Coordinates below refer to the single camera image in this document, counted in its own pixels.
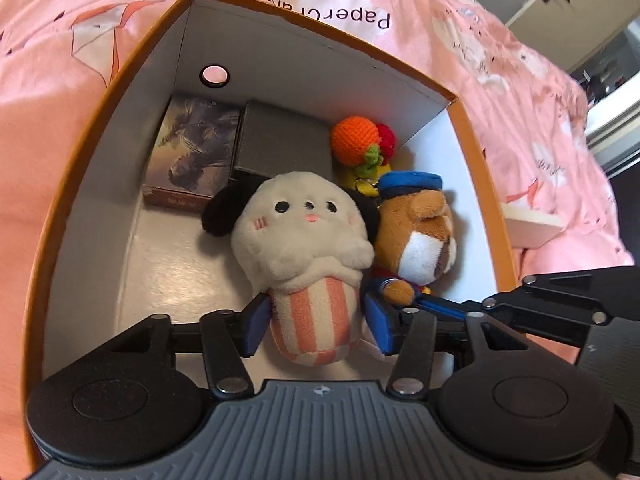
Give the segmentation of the white rectangular box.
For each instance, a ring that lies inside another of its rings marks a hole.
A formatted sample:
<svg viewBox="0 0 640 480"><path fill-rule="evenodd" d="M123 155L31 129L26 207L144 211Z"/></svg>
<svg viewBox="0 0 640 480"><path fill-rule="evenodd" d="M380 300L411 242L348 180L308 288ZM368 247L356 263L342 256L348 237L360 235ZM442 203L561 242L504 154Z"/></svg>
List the white rectangular box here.
<svg viewBox="0 0 640 480"><path fill-rule="evenodd" d="M501 204L506 232L511 246L515 249L536 249L558 236L565 224L557 214Z"/></svg>

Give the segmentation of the brown dog plush blue cap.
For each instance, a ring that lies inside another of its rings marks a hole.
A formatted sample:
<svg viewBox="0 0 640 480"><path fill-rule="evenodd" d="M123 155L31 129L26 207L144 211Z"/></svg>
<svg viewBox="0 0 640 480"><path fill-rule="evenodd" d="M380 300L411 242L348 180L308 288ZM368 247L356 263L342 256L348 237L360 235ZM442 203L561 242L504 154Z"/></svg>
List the brown dog plush blue cap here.
<svg viewBox="0 0 640 480"><path fill-rule="evenodd" d="M390 171L378 196L372 281L387 302L409 307L456 262L454 219L437 174Z"/></svg>

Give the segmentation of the pink printed duvet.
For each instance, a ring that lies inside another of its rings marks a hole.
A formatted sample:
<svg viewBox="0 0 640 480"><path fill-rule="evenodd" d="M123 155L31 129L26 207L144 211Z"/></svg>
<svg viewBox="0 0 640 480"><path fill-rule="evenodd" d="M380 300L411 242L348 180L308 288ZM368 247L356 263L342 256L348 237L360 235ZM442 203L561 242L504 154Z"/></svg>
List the pink printed duvet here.
<svg viewBox="0 0 640 480"><path fill-rule="evenodd" d="M176 0L1 0L1 474L29 475L22 410L28 285L48 210L107 81L70 53L72 29L124 6L115 27L124 64ZM588 152L587 99L476 0L262 0L337 24L348 4L380 24L345 24L462 101L504 202L555 212L565 231L514 252L518 274L624 266L608 180Z"/></svg>

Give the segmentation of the yellow keychain charm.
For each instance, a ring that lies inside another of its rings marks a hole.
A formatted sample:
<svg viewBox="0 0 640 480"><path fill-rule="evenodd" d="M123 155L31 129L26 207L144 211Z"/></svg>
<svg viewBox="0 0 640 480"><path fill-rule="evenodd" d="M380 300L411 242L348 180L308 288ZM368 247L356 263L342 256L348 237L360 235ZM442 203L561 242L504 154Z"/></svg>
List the yellow keychain charm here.
<svg viewBox="0 0 640 480"><path fill-rule="evenodd" d="M374 177L364 178L358 177L352 168L345 167L337 162L334 165L334 177L336 182L343 188L349 188L364 196L375 198L378 197L378 180L390 170L392 170L390 165L378 166Z"/></svg>

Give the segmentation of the orange cardboard storage box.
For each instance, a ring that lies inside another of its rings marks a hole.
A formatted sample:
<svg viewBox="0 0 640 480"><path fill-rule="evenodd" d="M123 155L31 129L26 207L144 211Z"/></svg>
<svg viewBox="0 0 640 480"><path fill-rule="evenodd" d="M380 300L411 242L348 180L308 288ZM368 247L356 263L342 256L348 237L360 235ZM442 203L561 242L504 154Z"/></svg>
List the orange cardboard storage box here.
<svg viewBox="0 0 640 480"><path fill-rule="evenodd" d="M494 184L463 104L355 36L258 0L178 0L117 74L82 134L43 231L30 283L24 389L127 323L194 321L236 308L250 284L228 240L192 212L145 205L142 177L175 93L250 99L336 122L389 125L398 167L440 174L462 232L450 299L515 287Z"/></svg>

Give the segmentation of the beige door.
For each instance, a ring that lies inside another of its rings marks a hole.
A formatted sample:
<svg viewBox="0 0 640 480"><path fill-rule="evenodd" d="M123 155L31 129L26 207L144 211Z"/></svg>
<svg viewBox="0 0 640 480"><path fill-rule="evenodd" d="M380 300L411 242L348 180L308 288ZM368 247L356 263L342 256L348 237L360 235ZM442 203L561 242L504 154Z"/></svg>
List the beige door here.
<svg viewBox="0 0 640 480"><path fill-rule="evenodd" d="M567 73L639 15L639 0L527 0L506 27Z"/></svg>

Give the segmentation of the black flat box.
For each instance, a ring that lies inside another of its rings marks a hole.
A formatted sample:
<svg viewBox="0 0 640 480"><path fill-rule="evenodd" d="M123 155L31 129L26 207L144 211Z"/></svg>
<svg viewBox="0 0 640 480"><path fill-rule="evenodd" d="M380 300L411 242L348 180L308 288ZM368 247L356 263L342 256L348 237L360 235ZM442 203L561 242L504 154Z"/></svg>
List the black flat box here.
<svg viewBox="0 0 640 480"><path fill-rule="evenodd" d="M229 180L262 183L291 171L331 180L329 136L330 126L316 118L250 101L239 123Z"/></svg>

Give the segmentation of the orange red crochet fruit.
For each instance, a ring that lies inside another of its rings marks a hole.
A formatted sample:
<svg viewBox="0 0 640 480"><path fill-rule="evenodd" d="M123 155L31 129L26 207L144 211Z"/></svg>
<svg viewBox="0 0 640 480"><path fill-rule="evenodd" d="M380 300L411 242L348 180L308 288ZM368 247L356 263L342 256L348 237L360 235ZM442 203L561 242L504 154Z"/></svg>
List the orange red crochet fruit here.
<svg viewBox="0 0 640 480"><path fill-rule="evenodd" d="M333 157L357 177L373 179L395 155L397 138L389 126L350 116L332 127L330 148Z"/></svg>

